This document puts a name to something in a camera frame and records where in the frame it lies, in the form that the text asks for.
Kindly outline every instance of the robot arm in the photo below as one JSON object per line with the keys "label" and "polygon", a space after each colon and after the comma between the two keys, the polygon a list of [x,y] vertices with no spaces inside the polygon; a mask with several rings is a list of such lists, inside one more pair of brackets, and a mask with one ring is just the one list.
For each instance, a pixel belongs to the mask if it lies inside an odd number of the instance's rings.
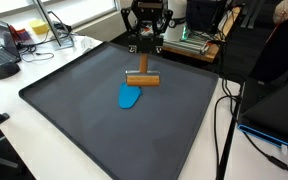
{"label": "robot arm", "polygon": [[[133,11],[137,18],[134,27],[130,25],[128,16]],[[173,12],[164,9],[162,0],[133,0],[131,7],[121,10],[124,24],[129,36],[131,53],[160,53],[163,46],[164,33],[172,18]],[[152,32],[143,34],[143,24],[152,26]]]}

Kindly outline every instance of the blue object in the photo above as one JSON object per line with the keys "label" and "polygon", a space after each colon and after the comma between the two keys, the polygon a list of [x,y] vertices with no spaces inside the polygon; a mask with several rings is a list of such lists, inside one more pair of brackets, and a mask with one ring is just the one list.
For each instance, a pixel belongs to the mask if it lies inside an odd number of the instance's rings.
{"label": "blue object", "polygon": [[118,104],[122,109],[129,109],[134,106],[141,94],[142,91],[138,86],[128,86],[123,82],[120,86]]}

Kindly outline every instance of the white desk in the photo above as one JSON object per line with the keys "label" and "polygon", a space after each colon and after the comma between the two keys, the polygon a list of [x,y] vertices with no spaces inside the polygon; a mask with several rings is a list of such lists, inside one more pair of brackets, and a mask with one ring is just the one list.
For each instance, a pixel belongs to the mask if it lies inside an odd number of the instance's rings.
{"label": "white desk", "polygon": [[[87,155],[65,135],[22,100],[18,92],[82,54],[76,37],[76,48],[54,52],[55,57],[44,62],[20,62],[21,71],[0,81],[0,113],[11,118],[0,129],[12,144],[36,179],[110,179]],[[38,47],[39,52],[50,52],[50,46]],[[204,121],[195,139],[180,179],[215,179],[216,156],[213,137],[213,112],[217,99],[224,95],[219,81]],[[229,82],[233,94],[238,94],[239,85]],[[229,100],[223,100],[218,108],[218,141],[222,154],[231,115]]]}
{"label": "white desk", "polygon": [[[258,138],[250,136],[253,142],[265,153],[273,155],[288,164],[281,149]],[[246,139],[244,134],[235,129],[225,180],[288,180],[288,172],[284,171],[260,154]]]}

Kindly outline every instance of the person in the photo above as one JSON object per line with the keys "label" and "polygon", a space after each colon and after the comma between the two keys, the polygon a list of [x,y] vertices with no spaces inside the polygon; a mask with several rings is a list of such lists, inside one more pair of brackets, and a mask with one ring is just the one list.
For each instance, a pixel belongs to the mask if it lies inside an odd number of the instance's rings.
{"label": "person", "polygon": [[260,82],[274,81],[288,71],[288,0],[276,6],[273,21],[276,27],[249,75]]}

